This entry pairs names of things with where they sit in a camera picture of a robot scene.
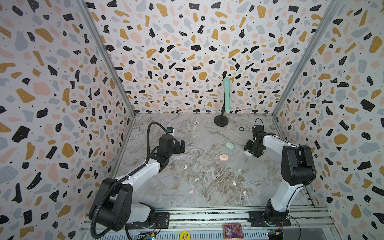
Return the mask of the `pink white earbud case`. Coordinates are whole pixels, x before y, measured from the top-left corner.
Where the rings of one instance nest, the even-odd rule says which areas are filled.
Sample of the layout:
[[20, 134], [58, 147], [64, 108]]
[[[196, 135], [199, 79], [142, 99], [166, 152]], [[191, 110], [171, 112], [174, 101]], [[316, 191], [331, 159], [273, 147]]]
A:
[[227, 162], [229, 160], [229, 156], [226, 154], [219, 155], [219, 160], [221, 162]]

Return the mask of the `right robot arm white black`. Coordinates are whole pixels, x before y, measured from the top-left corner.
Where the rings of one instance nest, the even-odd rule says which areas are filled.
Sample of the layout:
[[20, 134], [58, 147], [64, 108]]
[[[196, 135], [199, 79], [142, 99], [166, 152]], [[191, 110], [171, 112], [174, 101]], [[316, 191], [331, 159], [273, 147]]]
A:
[[267, 155], [281, 163], [282, 182], [262, 215], [267, 225], [276, 226], [287, 219], [291, 203], [300, 190], [315, 180], [313, 155], [309, 146], [295, 145], [267, 133], [263, 125], [253, 126], [252, 133], [253, 139], [244, 147], [245, 154], [255, 158]]

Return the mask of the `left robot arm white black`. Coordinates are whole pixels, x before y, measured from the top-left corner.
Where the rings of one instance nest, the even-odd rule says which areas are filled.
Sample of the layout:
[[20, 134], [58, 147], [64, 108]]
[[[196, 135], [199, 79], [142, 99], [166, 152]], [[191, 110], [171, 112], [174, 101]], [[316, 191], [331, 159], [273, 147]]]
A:
[[98, 239], [111, 230], [117, 232], [129, 224], [140, 223], [146, 228], [151, 227], [155, 222], [155, 208], [145, 203], [134, 203], [134, 193], [159, 174], [172, 155], [185, 151], [185, 141], [164, 134], [159, 138], [159, 145], [139, 167], [116, 179], [104, 179], [89, 213], [91, 236]]

